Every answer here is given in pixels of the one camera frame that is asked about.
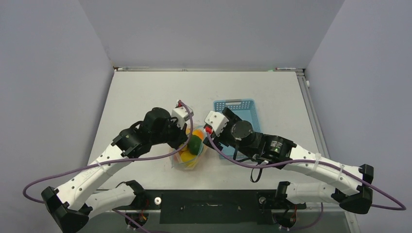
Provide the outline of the blue plastic basket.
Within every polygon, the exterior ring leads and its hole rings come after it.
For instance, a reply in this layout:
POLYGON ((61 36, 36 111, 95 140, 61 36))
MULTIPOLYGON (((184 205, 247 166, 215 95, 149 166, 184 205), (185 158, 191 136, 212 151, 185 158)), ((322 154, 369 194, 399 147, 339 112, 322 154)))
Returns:
MULTIPOLYGON (((254 100, 217 100, 214 102, 214 111, 220 112, 224 107, 231 108, 243 120, 236 123, 231 131, 236 140, 236 147, 224 148, 223 151, 220 150, 220 153, 237 161, 253 157, 259 147, 256 141, 259 140, 260 130, 254 100)), ((210 141, 213 142, 212 129, 210 141)))

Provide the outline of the orange yellow mango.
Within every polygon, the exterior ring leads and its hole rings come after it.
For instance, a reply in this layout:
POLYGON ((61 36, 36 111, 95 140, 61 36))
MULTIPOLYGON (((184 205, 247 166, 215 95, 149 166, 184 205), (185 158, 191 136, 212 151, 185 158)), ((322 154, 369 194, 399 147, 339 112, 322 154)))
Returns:
POLYGON ((201 129, 196 129, 192 132, 193 135, 199 137, 201 140, 204 139, 204 133, 201 129))

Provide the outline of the green avocado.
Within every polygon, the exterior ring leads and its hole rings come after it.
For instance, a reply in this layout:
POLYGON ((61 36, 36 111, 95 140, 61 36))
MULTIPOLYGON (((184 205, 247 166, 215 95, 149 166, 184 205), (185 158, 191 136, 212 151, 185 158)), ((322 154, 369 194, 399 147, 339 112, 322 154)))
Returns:
POLYGON ((203 141, 199 137, 192 135, 188 143, 188 150, 192 154, 197 155, 199 151, 201 150, 202 142, 203 141))

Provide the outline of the yellow lemon top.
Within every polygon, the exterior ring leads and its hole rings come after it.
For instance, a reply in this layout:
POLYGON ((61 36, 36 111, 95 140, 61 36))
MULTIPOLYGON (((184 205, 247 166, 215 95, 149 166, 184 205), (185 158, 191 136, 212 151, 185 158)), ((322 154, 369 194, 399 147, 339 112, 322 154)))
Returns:
POLYGON ((197 158, 197 156, 194 155, 194 154, 192 154, 192 153, 191 153, 190 151, 188 151, 188 150, 183 151, 183 152, 180 154, 180 159, 181 159, 182 163, 183 163, 184 165, 186 165, 186 166, 190 166, 190 165, 192 165, 194 162, 196 162, 196 158, 197 158))

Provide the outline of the clear zip top bag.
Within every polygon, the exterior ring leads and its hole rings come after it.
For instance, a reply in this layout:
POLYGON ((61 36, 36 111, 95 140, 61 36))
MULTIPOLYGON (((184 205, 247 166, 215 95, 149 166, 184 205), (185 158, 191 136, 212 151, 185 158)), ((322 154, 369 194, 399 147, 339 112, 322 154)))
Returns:
POLYGON ((195 124, 188 144, 170 157, 172 168, 179 170, 195 169, 207 151, 207 147, 203 143, 205 138, 206 133, 203 127, 195 124))

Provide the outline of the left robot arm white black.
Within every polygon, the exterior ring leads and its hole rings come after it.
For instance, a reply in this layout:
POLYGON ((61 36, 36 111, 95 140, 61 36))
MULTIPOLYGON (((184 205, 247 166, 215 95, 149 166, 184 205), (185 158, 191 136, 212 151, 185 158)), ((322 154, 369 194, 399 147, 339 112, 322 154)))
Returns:
POLYGON ((193 110, 181 103, 172 112, 155 107, 142 121, 122 130, 91 163, 90 169, 79 172, 57 188, 44 189, 42 199, 62 232, 76 233, 91 218, 117 207, 129 205, 138 209, 145 205, 146 191, 134 180, 104 192, 95 191, 154 145, 168 144, 175 150, 181 149, 189 142, 186 121, 192 117, 193 110))

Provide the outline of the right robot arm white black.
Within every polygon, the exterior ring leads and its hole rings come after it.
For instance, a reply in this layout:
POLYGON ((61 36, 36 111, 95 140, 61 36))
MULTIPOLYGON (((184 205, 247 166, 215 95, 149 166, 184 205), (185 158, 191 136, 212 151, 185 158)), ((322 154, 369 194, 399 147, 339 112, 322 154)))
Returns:
POLYGON ((233 147, 236 153, 256 162, 259 168, 280 164, 278 169, 317 180, 316 183, 280 182, 274 196, 281 208, 290 204, 326 202, 355 214, 366 214, 372 206, 373 191, 369 185, 374 179, 374 167, 371 165, 347 166, 281 136, 256 132, 249 121, 242 120, 227 107, 222 112, 208 113, 205 130, 210 138, 204 143, 218 153, 223 152, 224 146, 233 147))

